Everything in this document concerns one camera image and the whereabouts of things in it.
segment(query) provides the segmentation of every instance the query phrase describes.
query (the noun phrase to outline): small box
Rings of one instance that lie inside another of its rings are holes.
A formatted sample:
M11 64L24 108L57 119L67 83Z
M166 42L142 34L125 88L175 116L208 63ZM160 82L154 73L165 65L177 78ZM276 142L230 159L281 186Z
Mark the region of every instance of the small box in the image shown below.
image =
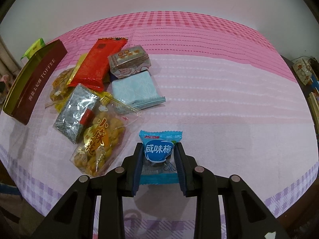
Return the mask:
M151 66L150 58L141 46L127 48L110 55L108 62L111 73L119 79L147 70Z
M20 60L23 63L23 65L25 66L27 62L30 60L30 58L34 55L34 53L44 46L45 43L42 38L36 40L21 57Z

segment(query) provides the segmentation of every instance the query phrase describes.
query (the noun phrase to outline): twisted dough snack bag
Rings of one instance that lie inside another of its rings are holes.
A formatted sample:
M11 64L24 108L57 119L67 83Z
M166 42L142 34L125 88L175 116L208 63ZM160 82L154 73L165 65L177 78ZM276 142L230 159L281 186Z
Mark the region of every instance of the twisted dough snack bag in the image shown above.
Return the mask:
M125 115L117 109L125 109ZM104 96L95 110L91 126L84 131L83 142L75 149L71 162L92 177L103 175L121 152L130 129L142 113L109 96Z

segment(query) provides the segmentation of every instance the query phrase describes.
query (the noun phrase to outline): table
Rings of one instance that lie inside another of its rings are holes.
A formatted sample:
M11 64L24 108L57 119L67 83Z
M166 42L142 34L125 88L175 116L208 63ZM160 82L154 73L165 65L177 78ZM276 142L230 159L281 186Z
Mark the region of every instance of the table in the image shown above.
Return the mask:
M55 77L99 37L128 37L149 53L150 73L166 103L144 111L140 129L181 130L186 154L215 175L240 175L278 217L318 173L314 124L296 79L259 32L228 20L157 11L99 20L58 37L68 54L23 126L0 115L0 159L23 197L46 215L81 175L69 161L75 145L52 125L44 102ZM138 131L110 169L133 154ZM196 199L178 184L143 185L123 199L126 238L192 238ZM224 210L221 206L225 237Z

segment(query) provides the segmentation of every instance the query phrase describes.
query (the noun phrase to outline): snack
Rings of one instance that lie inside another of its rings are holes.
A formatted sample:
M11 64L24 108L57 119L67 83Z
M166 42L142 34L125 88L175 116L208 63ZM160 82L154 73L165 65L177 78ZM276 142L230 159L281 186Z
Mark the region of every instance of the snack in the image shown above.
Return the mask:
M147 132L141 130L144 159L140 184L178 183L174 145L182 139L181 131Z
M295 71L296 75L298 76L299 80L302 82L302 84L307 85L307 83L309 83L312 76L311 66L309 61L300 59L293 64L292 68Z
M110 71L117 78L124 78L132 74L149 69L151 61L141 46L134 46L108 57Z
M141 130L139 136L143 142L147 160L163 163L172 154L174 145L181 141L182 131L147 132Z
M103 79L110 70L107 57L119 52L127 43L127 38L99 38L89 51L69 86L85 85L94 91L103 91Z
M92 109L98 100L99 96L78 84L58 115L54 127L75 144L94 116Z
M112 91L115 99L139 110L165 102L165 97L157 93L148 71L114 80Z
M94 92L94 91L92 91L92 92L95 93L100 98L103 98L104 96L108 96L108 97L113 98L112 94L110 94L109 92ZM67 100L68 100L68 97L64 98L62 101L59 101L58 103L56 103L54 105L54 107L58 113L61 112L61 110L62 110L63 106L66 104Z
M25 66L26 63L30 60L30 58L34 55L34 53L44 46L45 43L42 38L36 40L21 57L20 60L23 63L23 65Z
M67 82L73 72L74 68L64 70L52 83L53 90L50 92L50 99L54 102L61 101L67 98L74 87L68 87Z
M118 107L126 108L128 114L118 114ZM127 129L140 116L140 111L109 96L103 97L95 108L95 118L84 131L83 142L74 151L71 162L84 174L103 174L122 150L123 141L129 136Z

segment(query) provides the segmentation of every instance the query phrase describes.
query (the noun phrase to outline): red snack package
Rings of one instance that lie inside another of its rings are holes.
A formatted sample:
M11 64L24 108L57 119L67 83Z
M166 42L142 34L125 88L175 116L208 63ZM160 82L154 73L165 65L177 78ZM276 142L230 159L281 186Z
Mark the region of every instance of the red snack package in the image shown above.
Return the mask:
M118 37L99 38L87 54L69 86L75 87L81 83L94 91L103 91L103 79L110 70L107 57L121 51L127 41L127 38Z

